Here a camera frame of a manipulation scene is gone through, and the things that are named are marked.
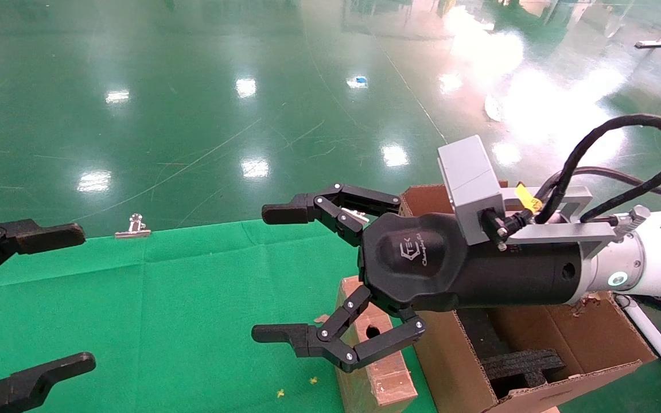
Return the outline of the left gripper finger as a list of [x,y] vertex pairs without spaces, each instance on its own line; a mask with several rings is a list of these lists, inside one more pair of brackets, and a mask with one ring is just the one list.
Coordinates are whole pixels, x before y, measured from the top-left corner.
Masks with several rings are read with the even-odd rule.
[[0,379],[0,412],[39,408],[55,384],[89,373],[95,366],[95,356],[81,352],[12,373]]
[[0,266],[13,255],[32,255],[85,243],[77,223],[41,227],[32,219],[0,222]]

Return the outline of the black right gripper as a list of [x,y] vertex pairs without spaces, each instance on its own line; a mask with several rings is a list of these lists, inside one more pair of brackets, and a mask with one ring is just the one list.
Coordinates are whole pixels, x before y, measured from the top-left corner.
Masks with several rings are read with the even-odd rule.
[[[297,194],[289,203],[265,204],[260,216],[268,225],[318,221],[350,246],[362,241],[360,277],[365,285],[320,327],[256,325],[252,339],[285,342],[298,358],[322,357],[352,373],[422,337],[426,326],[415,311],[564,304],[576,293],[582,269],[577,243],[524,244],[506,251],[490,241],[470,246],[453,214],[393,214],[400,208],[399,195],[341,184]],[[364,230],[364,222],[352,217],[354,210],[379,218]],[[347,345],[342,335],[372,298],[381,309],[399,309],[402,324]]]

